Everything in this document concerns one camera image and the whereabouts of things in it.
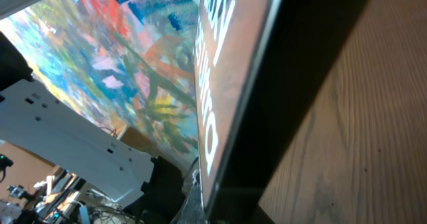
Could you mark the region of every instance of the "wood grain surface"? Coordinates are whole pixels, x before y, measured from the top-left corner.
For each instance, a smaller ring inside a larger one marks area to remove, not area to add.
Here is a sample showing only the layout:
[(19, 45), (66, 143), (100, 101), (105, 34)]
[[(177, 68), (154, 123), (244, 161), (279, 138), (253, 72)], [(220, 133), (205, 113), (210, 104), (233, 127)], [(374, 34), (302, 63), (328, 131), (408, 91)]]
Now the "wood grain surface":
[(427, 223), (427, 0), (371, 0), (260, 205), (276, 223)]

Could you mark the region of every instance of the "painting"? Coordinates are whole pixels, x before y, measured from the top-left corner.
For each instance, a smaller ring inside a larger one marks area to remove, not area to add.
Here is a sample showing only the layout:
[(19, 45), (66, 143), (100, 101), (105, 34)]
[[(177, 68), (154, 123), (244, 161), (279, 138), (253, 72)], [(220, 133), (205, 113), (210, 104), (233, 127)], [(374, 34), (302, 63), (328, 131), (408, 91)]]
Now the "painting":
[(42, 0), (0, 21), (34, 77), (99, 127), (130, 125), (182, 169), (198, 156), (192, 0)]

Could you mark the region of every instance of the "desk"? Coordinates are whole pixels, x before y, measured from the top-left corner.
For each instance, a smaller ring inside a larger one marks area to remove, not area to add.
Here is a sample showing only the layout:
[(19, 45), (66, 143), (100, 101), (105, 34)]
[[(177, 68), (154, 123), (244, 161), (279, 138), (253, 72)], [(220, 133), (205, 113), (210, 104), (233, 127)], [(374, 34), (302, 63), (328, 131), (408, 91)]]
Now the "desk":
[(371, 0), (262, 200), (276, 223), (425, 223), (427, 0)]

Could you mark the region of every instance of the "colorful canvas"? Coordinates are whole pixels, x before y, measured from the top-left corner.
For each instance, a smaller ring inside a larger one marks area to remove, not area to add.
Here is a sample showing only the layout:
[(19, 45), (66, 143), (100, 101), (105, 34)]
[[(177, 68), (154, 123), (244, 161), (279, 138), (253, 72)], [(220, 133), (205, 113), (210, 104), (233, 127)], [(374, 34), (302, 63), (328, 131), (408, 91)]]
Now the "colorful canvas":
[(4, 20), (55, 96), (100, 127), (131, 125), (187, 167), (198, 156), (192, 0), (42, 0)]

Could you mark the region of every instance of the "abstract painting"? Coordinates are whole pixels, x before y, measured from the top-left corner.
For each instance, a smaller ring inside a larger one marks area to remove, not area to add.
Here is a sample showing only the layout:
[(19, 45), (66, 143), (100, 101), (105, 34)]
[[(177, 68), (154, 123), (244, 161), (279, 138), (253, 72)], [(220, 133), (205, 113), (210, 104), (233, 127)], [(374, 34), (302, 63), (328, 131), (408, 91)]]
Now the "abstract painting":
[(36, 79), (100, 127), (131, 125), (186, 168), (198, 156), (192, 0), (42, 0), (0, 21)]

